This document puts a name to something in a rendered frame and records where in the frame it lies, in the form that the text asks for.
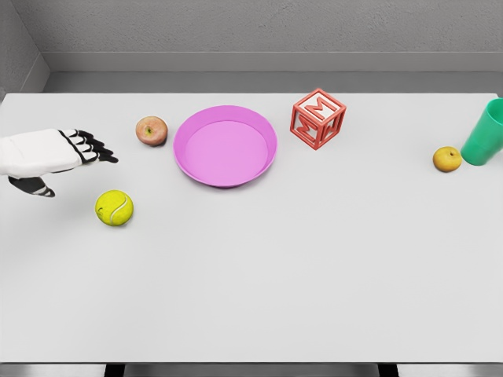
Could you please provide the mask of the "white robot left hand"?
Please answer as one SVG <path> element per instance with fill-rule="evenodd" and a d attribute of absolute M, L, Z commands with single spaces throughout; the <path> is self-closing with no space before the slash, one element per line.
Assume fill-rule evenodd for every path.
<path fill-rule="evenodd" d="M 117 163 L 118 159 L 84 130 L 47 129 L 0 137 L 0 176 L 30 195 L 54 197 L 44 175 L 96 162 Z"/>

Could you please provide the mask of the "pink plate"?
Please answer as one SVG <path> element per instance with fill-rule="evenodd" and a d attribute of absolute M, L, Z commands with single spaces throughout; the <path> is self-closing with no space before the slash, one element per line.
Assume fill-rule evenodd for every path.
<path fill-rule="evenodd" d="M 264 173 L 277 153 L 277 134 L 258 112 L 219 105 L 191 115 L 173 140 L 174 158 L 192 179 L 235 187 Z"/>

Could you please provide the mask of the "yellow tennis ball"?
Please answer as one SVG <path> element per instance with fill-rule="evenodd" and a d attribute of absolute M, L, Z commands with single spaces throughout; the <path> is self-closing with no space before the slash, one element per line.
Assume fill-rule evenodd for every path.
<path fill-rule="evenodd" d="M 98 219 L 106 225 L 121 226 L 133 216 L 134 204 L 125 192 L 109 190 L 97 198 L 94 210 Z"/>

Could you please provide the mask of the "red-yellow apple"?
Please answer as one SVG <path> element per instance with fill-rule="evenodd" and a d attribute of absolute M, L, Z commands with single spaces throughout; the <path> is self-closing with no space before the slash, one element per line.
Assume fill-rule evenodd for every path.
<path fill-rule="evenodd" d="M 168 126 L 160 117 L 146 116 L 137 122 L 135 133 L 140 142 L 156 147 L 167 140 Z"/>

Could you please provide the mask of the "red letter block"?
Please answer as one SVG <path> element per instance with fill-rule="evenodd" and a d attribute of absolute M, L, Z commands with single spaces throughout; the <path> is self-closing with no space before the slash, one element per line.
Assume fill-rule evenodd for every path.
<path fill-rule="evenodd" d="M 318 150 L 340 132 L 346 110 L 345 104 L 317 88 L 292 106 L 290 132 Z"/>

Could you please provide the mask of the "yellow round fruit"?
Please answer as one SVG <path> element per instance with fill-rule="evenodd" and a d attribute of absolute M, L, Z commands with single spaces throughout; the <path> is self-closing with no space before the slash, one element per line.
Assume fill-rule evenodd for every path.
<path fill-rule="evenodd" d="M 461 166 L 462 161 L 460 152 L 452 146 L 441 147 L 432 156 L 435 168 L 444 173 L 455 171 Z"/>

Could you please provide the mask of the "green cup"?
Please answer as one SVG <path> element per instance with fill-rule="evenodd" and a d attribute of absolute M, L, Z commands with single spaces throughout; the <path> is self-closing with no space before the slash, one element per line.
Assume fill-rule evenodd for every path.
<path fill-rule="evenodd" d="M 503 150 L 503 98 L 489 101 L 467 141 L 461 156 L 474 166 L 482 166 Z"/>

